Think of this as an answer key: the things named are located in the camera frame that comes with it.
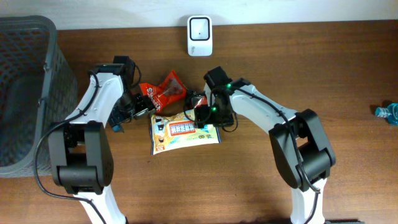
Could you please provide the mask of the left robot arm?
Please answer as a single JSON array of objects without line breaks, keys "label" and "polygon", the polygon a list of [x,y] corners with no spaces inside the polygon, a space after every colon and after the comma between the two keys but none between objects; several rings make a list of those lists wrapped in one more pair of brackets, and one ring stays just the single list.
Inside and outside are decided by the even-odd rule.
[{"label": "left robot arm", "polygon": [[149,97],[131,92],[138,71],[128,56],[97,65],[76,109],[48,134],[53,181],[83,205],[92,223],[128,222],[111,188],[114,161],[105,127],[121,132],[123,123],[155,113]]}]

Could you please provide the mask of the yellow snack bag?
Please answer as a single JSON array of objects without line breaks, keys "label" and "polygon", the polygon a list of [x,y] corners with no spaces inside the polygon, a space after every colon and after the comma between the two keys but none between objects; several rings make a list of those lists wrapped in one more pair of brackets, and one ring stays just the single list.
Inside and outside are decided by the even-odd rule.
[{"label": "yellow snack bag", "polygon": [[197,128],[194,122],[186,118],[194,118],[193,110],[181,112],[173,116],[152,115],[150,117],[150,136],[152,155],[185,147],[221,143],[220,132],[212,124]]}]

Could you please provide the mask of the blue mouthwash bottle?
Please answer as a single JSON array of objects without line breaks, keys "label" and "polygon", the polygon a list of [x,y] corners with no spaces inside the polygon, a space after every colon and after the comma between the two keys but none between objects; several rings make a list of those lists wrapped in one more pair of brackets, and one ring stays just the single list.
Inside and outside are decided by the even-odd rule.
[{"label": "blue mouthwash bottle", "polygon": [[384,118],[389,124],[397,126],[397,103],[391,103],[385,108],[377,107],[375,116]]}]

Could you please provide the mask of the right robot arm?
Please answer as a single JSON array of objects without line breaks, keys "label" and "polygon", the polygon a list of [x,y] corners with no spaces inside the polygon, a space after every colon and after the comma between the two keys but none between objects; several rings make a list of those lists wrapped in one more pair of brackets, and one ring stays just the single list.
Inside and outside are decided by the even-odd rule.
[{"label": "right robot arm", "polygon": [[233,80],[221,67],[205,76],[205,106],[195,108],[195,124],[229,132],[242,115],[270,138],[277,170],[291,188],[291,223],[326,223],[323,192],[336,156],[320,118],[311,109],[286,108],[261,94],[248,80]]}]

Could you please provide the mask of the dark red snack packet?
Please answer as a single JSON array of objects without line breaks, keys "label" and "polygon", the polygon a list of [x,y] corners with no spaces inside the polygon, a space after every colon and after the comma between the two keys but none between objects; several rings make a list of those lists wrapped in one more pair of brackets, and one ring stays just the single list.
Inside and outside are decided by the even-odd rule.
[{"label": "dark red snack packet", "polygon": [[185,98],[187,94],[187,88],[174,70],[171,70],[159,85],[140,83],[139,87],[142,93],[150,98],[157,113],[167,105]]}]

